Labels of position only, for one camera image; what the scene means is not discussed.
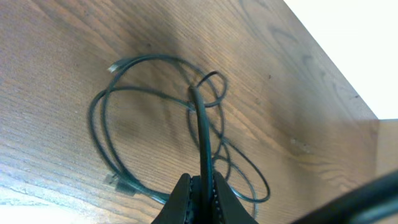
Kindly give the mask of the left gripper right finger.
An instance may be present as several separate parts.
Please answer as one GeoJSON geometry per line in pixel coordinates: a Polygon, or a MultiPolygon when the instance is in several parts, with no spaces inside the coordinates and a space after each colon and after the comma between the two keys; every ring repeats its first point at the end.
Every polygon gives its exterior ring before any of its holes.
{"type": "Polygon", "coordinates": [[[257,224],[219,172],[213,174],[212,223],[257,224]]]}

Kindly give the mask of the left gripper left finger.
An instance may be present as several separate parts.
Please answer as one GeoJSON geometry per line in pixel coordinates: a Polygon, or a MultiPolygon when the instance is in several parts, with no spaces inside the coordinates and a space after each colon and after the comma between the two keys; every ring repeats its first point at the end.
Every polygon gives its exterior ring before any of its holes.
{"type": "Polygon", "coordinates": [[[169,200],[152,224],[189,224],[192,222],[191,177],[182,174],[169,200]]]}

